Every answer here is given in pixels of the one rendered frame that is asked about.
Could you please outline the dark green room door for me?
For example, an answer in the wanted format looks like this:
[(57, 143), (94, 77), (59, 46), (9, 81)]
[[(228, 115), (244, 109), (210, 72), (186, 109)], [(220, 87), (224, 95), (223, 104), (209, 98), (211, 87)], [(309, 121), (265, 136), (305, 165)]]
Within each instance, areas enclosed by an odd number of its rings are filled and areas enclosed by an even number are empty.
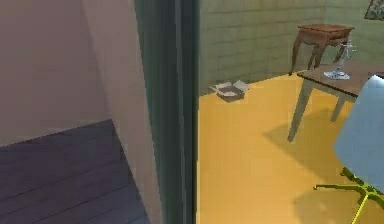
[(199, 0), (134, 0), (164, 224), (196, 224)]

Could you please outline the open grey cardboard box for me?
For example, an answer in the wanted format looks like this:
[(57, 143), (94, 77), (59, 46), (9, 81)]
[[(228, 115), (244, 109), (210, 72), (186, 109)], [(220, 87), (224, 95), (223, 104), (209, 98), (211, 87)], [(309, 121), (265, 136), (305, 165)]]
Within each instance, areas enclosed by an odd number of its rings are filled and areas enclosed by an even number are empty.
[(226, 102), (234, 102), (244, 98), (249, 90), (249, 85), (241, 80), (236, 82), (224, 82), (210, 87), (216, 95)]

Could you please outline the brown wooden side table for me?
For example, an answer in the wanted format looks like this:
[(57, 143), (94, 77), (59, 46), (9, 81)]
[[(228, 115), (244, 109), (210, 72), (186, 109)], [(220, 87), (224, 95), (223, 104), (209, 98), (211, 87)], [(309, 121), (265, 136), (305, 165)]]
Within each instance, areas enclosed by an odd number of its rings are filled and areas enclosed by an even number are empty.
[(308, 68), (314, 65), (318, 68), (328, 46), (336, 47), (340, 45), (340, 49), (334, 58), (337, 63), (346, 49), (345, 45), (349, 40), (349, 35), (353, 27), (338, 24), (306, 24), (298, 26), (298, 34), (293, 44), (291, 68), (289, 74), (292, 74), (297, 61), (298, 52), (302, 43), (312, 45), (313, 50), (308, 62)]

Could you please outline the brown desk with grey legs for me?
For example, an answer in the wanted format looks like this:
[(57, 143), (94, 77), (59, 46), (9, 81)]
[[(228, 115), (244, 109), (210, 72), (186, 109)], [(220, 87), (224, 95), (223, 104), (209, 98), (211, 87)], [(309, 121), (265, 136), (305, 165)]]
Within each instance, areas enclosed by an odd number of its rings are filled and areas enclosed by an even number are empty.
[(295, 138), (313, 89), (320, 90), (338, 98), (331, 116), (331, 121), (335, 122), (344, 103), (354, 103), (364, 83), (373, 74), (384, 76), (384, 63), (363, 63), (359, 61), (347, 62), (343, 66), (343, 71), (350, 76), (348, 80), (333, 80), (324, 75), (326, 71), (332, 71), (335, 68), (336, 65), (334, 64), (320, 65), (314, 70), (300, 71), (297, 73), (297, 76), (302, 78), (303, 82), (287, 137), (289, 142)]

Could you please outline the pale blue office chair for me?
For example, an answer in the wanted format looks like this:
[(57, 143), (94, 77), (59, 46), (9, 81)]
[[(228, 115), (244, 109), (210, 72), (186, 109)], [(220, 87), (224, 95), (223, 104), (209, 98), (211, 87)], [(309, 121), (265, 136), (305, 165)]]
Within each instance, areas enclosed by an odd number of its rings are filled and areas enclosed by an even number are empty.
[(367, 79), (334, 144), (344, 165), (341, 175), (353, 184), (316, 184), (314, 190), (331, 188), (360, 193), (359, 207), (351, 221), (356, 224), (368, 200), (384, 210), (384, 76)]

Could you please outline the framed wall picture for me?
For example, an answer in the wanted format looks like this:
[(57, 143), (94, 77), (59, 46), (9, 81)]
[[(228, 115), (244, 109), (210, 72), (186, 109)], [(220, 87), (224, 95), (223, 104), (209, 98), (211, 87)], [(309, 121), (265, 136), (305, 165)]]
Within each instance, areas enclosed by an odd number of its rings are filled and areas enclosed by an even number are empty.
[(384, 0), (371, 0), (364, 18), (384, 21)]

